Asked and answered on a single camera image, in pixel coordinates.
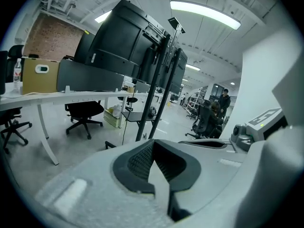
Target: person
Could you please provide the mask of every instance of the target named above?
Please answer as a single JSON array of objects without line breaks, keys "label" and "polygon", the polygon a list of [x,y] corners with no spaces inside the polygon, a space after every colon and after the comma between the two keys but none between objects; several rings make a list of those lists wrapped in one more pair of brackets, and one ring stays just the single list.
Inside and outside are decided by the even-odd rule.
[{"label": "person", "polygon": [[219,97],[218,103],[220,110],[218,111],[218,117],[224,118],[226,115],[227,108],[230,106],[230,96],[228,95],[228,89],[223,90],[223,94]]},{"label": "person", "polygon": [[220,109],[220,105],[218,102],[212,102],[210,108],[210,117],[208,120],[208,126],[206,128],[206,135],[210,135],[209,138],[218,139],[222,134],[222,128],[219,125],[223,124],[223,119],[217,117]]},{"label": "person", "polygon": [[185,94],[183,94],[182,96],[181,96],[181,99],[180,99],[180,105],[182,106],[183,104],[184,104],[184,102],[185,102]]}]

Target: person's hair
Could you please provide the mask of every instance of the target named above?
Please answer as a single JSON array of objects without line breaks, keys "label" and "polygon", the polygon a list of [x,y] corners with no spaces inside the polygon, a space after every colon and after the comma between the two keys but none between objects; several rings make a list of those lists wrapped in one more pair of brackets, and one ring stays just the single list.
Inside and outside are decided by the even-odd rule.
[{"label": "person's hair", "polygon": [[217,101],[212,102],[212,104],[211,104],[211,110],[214,113],[218,112],[218,110],[219,110],[219,103]]}]

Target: black cable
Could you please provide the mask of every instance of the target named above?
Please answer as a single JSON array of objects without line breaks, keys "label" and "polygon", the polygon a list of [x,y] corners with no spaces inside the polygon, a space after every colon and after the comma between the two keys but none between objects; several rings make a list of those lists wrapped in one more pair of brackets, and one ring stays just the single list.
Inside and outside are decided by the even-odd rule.
[{"label": "black cable", "polygon": [[[135,94],[135,87],[134,87],[134,91],[133,91],[132,98],[134,98],[134,94]],[[124,143],[124,134],[125,134],[125,130],[127,129],[128,119],[129,119],[129,116],[130,116],[130,113],[131,113],[131,109],[132,109],[132,104],[133,104],[133,102],[131,102],[130,111],[129,111],[129,114],[128,114],[128,117],[127,117],[127,122],[125,123],[125,127],[124,127],[124,132],[123,132],[123,143]]]}]

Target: brick wall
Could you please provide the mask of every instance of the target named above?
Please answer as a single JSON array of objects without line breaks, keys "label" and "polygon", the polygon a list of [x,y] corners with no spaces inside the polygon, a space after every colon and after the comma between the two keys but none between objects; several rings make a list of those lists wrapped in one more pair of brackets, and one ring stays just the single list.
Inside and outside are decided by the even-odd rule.
[{"label": "brick wall", "polygon": [[60,61],[65,55],[74,56],[83,31],[64,21],[40,13],[29,33],[24,55]]}]

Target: bottle label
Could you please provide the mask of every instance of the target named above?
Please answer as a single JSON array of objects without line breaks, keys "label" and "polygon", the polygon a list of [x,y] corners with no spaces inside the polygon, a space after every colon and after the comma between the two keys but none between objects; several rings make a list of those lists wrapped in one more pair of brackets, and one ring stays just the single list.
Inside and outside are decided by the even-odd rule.
[{"label": "bottle label", "polygon": [[14,76],[20,76],[20,75],[21,75],[21,68],[15,68]]}]

